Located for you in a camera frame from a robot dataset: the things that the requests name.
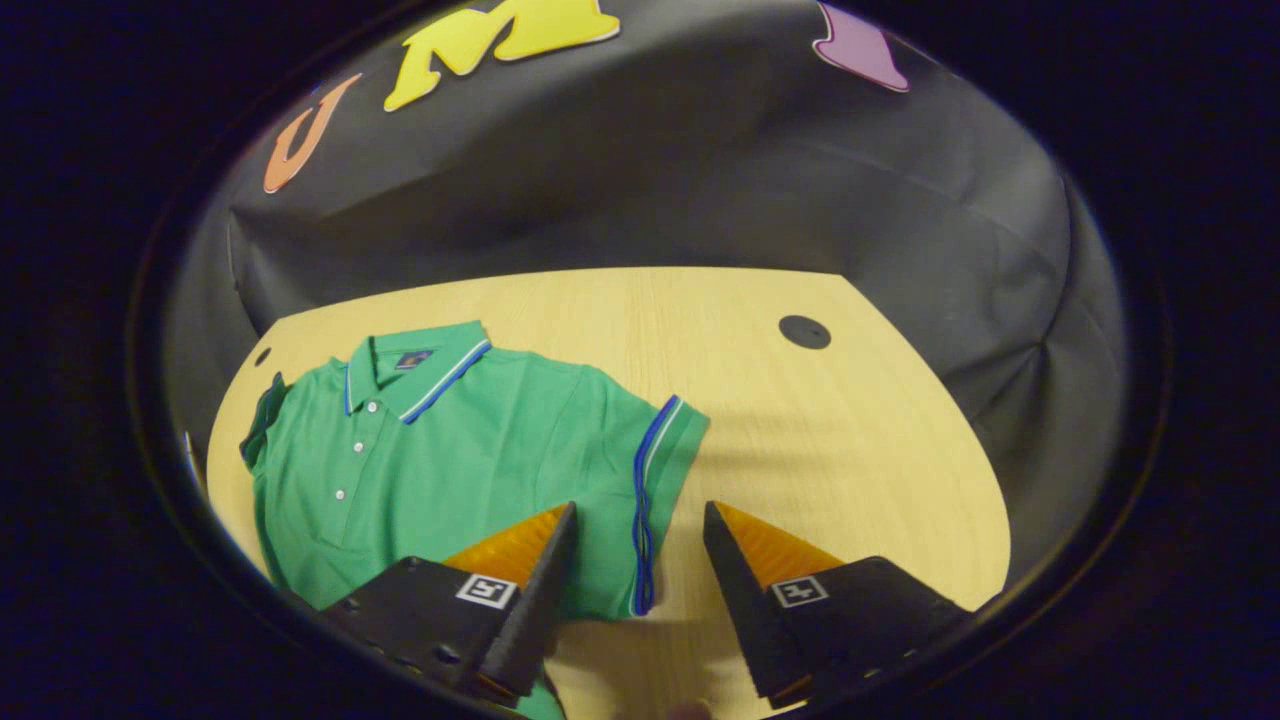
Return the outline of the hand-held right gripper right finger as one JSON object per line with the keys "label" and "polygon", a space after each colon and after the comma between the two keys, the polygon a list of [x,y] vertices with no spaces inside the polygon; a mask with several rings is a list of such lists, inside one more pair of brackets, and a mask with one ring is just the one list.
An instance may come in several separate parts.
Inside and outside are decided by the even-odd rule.
{"label": "hand-held right gripper right finger", "polygon": [[704,509],[703,543],[772,708],[887,678],[970,618],[886,557],[844,561],[721,501]]}

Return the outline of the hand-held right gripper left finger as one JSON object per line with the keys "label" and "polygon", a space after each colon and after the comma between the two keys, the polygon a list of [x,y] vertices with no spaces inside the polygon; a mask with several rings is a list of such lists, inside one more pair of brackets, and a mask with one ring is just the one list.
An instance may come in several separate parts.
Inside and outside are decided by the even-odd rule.
{"label": "hand-held right gripper left finger", "polygon": [[541,676],[577,547],[577,506],[562,503],[444,561],[406,556],[320,615],[428,684],[518,701]]}

